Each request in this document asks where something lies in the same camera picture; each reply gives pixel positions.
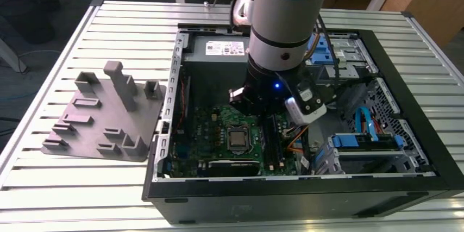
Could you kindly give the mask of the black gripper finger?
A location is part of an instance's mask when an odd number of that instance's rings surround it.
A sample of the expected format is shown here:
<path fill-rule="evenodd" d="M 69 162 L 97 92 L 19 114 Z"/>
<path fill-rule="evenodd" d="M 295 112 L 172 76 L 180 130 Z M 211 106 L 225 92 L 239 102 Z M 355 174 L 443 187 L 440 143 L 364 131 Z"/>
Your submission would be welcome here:
<path fill-rule="evenodd" d="M 245 116 L 261 114 L 261 100 L 251 87 L 229 89 L 229 105 Z"/>

